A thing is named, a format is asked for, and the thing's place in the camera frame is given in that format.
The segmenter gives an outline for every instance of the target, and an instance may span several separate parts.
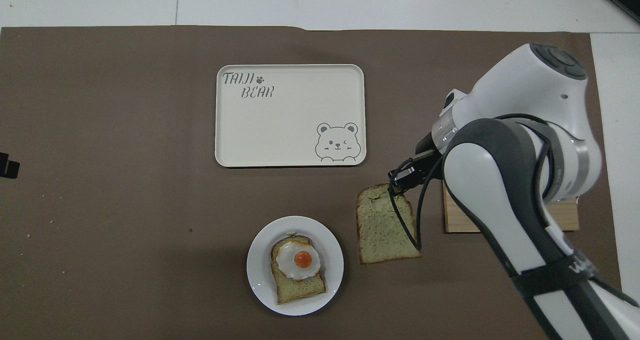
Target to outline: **bread slice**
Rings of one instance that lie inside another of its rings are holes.
[[[322,274],[320,274],[320,272],[322,272],[322,264],[320,265],[320,271],[318,271],[315,276],[308,277],[303,280],[293,280],[292,278],[288,278],[278,268],[278,262],[276,262],[278,251],[282,245],[285,245],[287,242],[292,240],[313,245],[311,244],[311,239],[307,236],[293,235],[279,240],[271,248],[271,274],[276,282],[278,305],[327,292],[327,285]]]
[[[388,185],[367,187],[358,195],[356,223],[360,264],[382,263],[389,260],[420,258],[394,211]],[[411,203],[403,195],[395,197],[395,205],[413,238],[416,238],[416,219]]]

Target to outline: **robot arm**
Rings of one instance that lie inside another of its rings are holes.
[[[585,71],[568,53],[521,46],[469,94],[449,94],[418,155],[390,173],[390,194],[419,185],[441,164],[436,176],[549,338],[640,339],[638,304],[597,276],[544,206],[583,194],[601,170],[585,87]]]

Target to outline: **wooden block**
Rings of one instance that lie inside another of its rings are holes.
[[[480,233],[480,230],[467,217],[461,208],[453,201],[446,187],[444,189],[444,219],[447,233]],[[546,206],[563,231],[580,229],[578,224],[578,201],[566,199]]]

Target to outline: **white tray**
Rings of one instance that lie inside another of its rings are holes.
[[[353,64],[228,65],[217,74],[224,167],[348,166],[367,153],[364,74]]]

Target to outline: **plate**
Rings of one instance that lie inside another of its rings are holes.
[[[309,237],[318,251],[326,292],[278,305],[270,252],[278,240],[292,231]],[[258,300],[270,310],[291,317],[307,315],[327,305],[340,288],[343,272],[345,259],[336,236],[320,222],[298,215],[282,217],[265,226],[251,243],[246,258],[246,276]]]
[[[229,168],[358,165],[367,153],[364,100],[354,64],[224,66],[215,160]]]

